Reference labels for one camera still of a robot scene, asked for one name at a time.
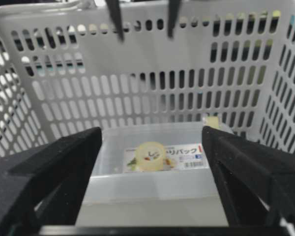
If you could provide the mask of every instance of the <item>printed label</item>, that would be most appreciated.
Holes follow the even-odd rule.
[[[164,171],[208,168],[207,159],[201,144],[183,144],[164,147],[166,149]],[[135,151],[135,148],[127,148],[124,151],[124,173],[142,172],[136,165]]]

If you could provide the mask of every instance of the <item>roll of tape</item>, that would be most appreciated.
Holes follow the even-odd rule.
[[[161,171],[164,169],[166,150],[157,142],[141,144],[135,152],[137,166],[142,171]]]

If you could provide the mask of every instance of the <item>basket handle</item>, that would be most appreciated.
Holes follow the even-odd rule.
[[[75,0],[66,3],[30,3],[0,6],[0,17],[22,13],[34,13],[42,11],[64,11],[95,7],[90,0]]]

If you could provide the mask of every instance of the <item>white plastic basket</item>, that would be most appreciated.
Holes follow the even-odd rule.
[[[0,157],[93,126],[200,121],[295,153],[295,0],[0,8]]]

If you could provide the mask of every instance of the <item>barcode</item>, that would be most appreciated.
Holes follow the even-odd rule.
[[[199,166],[202,166],[202,165],[203,165],[202,161],[186,162],[185,163],[185,168],[194,168],[194,167],[199,167]]]

